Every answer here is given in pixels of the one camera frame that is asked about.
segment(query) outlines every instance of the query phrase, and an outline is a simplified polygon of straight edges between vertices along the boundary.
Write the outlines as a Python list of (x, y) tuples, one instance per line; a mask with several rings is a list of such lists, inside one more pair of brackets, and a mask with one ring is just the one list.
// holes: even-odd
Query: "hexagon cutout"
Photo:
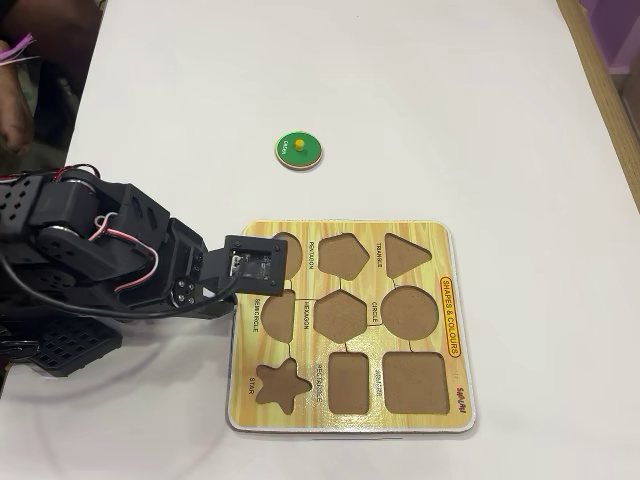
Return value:
[(316, 301), (313, 329), (333, 342), (345, 343), (367, 329), (367, 305), (344, 290), (332, 292)]
[(318, 244), (318, 269), (353, 280), (369, 261), (369, 253), (353, 233), (324, 238)]

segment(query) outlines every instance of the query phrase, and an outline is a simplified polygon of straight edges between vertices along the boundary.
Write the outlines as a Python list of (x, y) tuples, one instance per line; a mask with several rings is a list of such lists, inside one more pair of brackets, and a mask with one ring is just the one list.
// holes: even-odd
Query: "pink object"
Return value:
[(582, 0), (610, 73), (629, 73), (640, 51), (640, 0)]

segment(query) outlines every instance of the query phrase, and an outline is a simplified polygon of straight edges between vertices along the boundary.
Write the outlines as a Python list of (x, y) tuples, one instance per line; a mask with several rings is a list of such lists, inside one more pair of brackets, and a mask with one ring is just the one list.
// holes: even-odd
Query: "robotic arm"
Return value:
[(47, 326), (77, 315), (216, 318), (235, 292), (282, 294), (286, 241), (227, 236), (208, 251), (135, 186), (78, 167), (0, 179), (0, 357), (37, 357)]

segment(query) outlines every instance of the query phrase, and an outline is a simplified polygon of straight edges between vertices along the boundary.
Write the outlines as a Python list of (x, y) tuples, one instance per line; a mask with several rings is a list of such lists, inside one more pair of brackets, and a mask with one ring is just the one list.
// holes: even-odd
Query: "triangle cutout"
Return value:
[(387, 257), (387, 276), (396, 278), (431, 260), (431, 252), (402, 237), (387, 233), (384, 236)]

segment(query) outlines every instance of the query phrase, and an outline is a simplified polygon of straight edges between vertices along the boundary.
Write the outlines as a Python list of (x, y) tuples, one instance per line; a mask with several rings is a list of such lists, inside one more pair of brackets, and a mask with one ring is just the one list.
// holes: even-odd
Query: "white tabletop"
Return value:
[[(310, 173), (273, 156), (294, 129)], [(14, 368), (0, 478), (638, 477), (640, 218), (553, 0), (111, 0), (69, 162), (209, 248), (256, 218), (444, 222), (478, 421), (241, 435), (230, 321), (167, 320), (68, 379)]]

